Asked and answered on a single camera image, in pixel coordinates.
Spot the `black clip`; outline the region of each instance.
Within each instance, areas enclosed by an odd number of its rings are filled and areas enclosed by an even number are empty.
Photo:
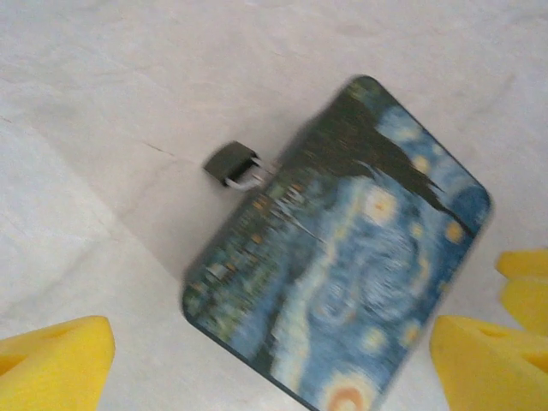
[[[218,180],[223,186],[231,186],[241,190],[248,190],[260,184],[257,180],[250,184],[238,184],[237,181],[254,165],[261,167],[262,163],[257,154],[238,141],[232,141],[217,150],[205,163],[204,170]]]

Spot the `starry night tin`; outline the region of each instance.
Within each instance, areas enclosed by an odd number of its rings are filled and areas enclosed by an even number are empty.
[[[490,209],[377,81],[353,78],[188,270],[183,312],[311,410],[372,409]]]

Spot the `white tabletop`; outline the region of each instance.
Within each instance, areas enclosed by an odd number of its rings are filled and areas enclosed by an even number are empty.
[[[493,268],[548,234],[544,0],[3,0],[0,337],[91,314],[99,410],[302,410],[191,327],[185,267],[240,199],[200,168],[274,158],[353,74],[376,77],[491,191],[438,313],[515,325]],[[447,410],[429,335],[382,406]]]

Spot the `yellow sponge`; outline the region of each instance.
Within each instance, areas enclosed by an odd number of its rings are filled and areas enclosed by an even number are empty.
[[[0,341],[0,409],[94,410],[114,351],[104,317],[76,319]]]
[[[548,249],[504,252],[498,258],[497,270],[507,278],[521,276],[548,278]]]
[[[548,410],[548,338],[441,316],[430,349],[451,411]]]
[[[523,328],[548,337],[548,278],[510,280],[501,301]]]

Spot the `starry night painting print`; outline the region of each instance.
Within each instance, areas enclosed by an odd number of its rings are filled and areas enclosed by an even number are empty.
[[[489,215],[370,77],[351,80],[188,273],[188,321],[312,410],[367,411]]]

